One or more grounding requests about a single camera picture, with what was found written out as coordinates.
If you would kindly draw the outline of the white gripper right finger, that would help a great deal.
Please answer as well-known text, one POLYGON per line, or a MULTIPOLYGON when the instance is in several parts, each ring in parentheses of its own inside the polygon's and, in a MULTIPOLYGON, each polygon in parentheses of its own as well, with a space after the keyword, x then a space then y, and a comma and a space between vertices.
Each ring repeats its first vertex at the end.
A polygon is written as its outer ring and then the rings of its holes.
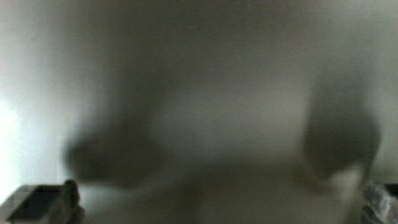
POLYGON ((398 224, 398 184, 369 182, 362 197, 361 224, 398 224))

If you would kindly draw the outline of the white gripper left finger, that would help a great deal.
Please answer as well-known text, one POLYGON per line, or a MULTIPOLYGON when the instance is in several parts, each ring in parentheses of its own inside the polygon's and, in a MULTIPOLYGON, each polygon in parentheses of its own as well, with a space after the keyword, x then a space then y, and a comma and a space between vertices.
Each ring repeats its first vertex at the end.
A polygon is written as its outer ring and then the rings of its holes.
POLYGON ((21 185, 0 204, 0 224, 82 224, 78 184, 21 185))

